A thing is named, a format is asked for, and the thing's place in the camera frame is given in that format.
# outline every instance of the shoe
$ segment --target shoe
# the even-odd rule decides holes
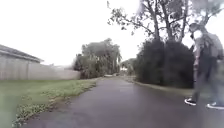
[[[196,105],[196,101],[192,100],[191,98],[185,99],[184,102],[186,104],[189,104],[189,105],[192,105],[192,106]]]
[[[224,104],[220,104],[220,103],[217,103],[217,102],[207,104],[207,107],[208,108],[213,108],[213,109],[224,110]]]

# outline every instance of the asphalt road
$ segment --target asphalt road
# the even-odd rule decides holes
[[[192,107],[184,97],[103,79],[53,112],[41,113],[23,128],[224,128],[224,111]]]

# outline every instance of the man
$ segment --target man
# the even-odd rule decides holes
[[[200,97],[200,93],[209,84],[213,93],[213,103],[207,104],[209,108],[224,109],[222,99],[218,96],[218,86],[220,86],[218,75],[218,61],[223,59],[223,47],[219,38],[200,26],[193,23],[189,26],[192,33],[191,38],[195,41],[195,62],[194,62],[194,87],[195,91],[191,98],[185,99],[185,103],[195,106]]]

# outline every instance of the fence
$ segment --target fence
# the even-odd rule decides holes
[[[0,80],[65,80],[79,77],[77,71],[0,56]]]

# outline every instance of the building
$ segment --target building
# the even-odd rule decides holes
[[[29,55],[27,53],[21,52],[13,48],[6,47],[1,44],[0,44],[0,55],[7,58],[21,59],[21,60],[26,60],[29,62],[34,62],[34,63],[40,63],[43,61],[37,57],[34,57],[32,55]]]

